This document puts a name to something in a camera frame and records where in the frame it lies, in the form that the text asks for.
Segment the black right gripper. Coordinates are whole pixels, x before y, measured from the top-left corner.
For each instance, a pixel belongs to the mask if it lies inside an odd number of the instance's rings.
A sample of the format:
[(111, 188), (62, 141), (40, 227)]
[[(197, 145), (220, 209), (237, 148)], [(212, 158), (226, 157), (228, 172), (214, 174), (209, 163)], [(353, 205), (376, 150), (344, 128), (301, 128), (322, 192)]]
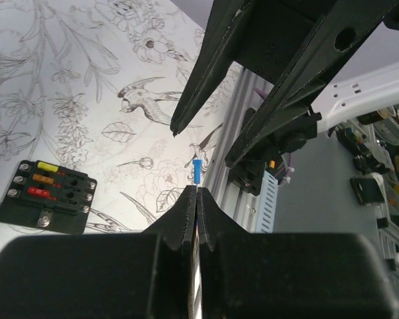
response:
[(232, 158), (242, 160), (278, 113), (319, 94), (399, 6), (399, 1), (332, 3), (214, 1), (198, 59), (170, 122), (173, 135), (187, 128), (235, 61), (267, 82), (278, 81), (233, 144)]

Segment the yellow blade fuse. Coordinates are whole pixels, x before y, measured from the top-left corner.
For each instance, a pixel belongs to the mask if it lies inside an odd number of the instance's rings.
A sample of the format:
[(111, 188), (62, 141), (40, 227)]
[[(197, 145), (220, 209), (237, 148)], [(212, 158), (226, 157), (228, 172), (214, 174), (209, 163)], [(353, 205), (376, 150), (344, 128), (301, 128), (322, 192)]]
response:
[(59, 166), (53, 165), (47, 162), (39, 161), (37, 163), (37, 167), (43, 171), (57, 173), (59, 171)]

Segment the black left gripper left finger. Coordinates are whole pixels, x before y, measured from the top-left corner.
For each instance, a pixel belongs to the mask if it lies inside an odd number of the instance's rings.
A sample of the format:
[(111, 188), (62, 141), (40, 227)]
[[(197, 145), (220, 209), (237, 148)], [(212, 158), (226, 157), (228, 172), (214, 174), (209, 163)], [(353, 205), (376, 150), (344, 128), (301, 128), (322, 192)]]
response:
[(0, 318), (192, 318), (197, 189), (140, 233), (19, 237), (0, 252)]

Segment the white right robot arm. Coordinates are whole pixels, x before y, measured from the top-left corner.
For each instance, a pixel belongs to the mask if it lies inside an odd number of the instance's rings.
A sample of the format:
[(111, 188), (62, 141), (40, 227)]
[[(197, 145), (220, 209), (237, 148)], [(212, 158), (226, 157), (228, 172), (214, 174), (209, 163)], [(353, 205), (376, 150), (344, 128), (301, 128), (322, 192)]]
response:
[(399, 1), (214, 1), (170, 129), (186, 129), (237, 62), (273, 87), (226, 165), (291, 153), (341, 122), (399, 104), (399, 62), (340, 75), (357, 52), (372, 61), (396, 35)]

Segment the red blade fuse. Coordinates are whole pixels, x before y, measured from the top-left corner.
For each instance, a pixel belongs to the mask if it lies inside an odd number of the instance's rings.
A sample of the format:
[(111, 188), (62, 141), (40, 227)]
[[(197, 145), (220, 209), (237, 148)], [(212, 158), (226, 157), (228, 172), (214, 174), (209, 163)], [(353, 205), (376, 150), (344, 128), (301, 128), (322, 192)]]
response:
[(51, 192), (46, 189), (40, 189), (38, 187), (29, 187), (27, 193), (32, 196), (48, 198), (51, 196)]

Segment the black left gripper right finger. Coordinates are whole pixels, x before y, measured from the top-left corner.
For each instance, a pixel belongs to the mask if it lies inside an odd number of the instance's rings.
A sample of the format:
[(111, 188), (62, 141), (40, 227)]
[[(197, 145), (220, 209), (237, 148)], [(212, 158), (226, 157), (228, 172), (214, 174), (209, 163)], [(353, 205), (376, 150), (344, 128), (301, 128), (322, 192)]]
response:
[(374, 245), (354, 233), (250, 233), (198, 190), (204, 318), (399, 318)]

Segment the orange blade fuse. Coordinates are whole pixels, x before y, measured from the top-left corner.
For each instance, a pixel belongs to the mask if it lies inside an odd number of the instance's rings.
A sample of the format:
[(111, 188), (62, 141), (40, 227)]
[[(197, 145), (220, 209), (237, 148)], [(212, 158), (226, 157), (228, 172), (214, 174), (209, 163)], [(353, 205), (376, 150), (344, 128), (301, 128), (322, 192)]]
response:
[(54, 179), (51, 177), (47, 177), (41, 174), (33, 174), (33, 180), (39, 183), (44, 183), (47, 185), (52, 185), (54, 183)]

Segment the black fuse box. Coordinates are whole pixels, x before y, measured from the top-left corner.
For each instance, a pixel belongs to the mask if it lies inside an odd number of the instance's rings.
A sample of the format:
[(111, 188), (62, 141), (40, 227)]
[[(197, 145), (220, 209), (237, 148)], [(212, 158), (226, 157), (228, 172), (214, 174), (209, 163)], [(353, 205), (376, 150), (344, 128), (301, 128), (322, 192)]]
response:
[(86, 173), (23, 160), (0, 204), (0, 223), (81, 235), (97, 186)]

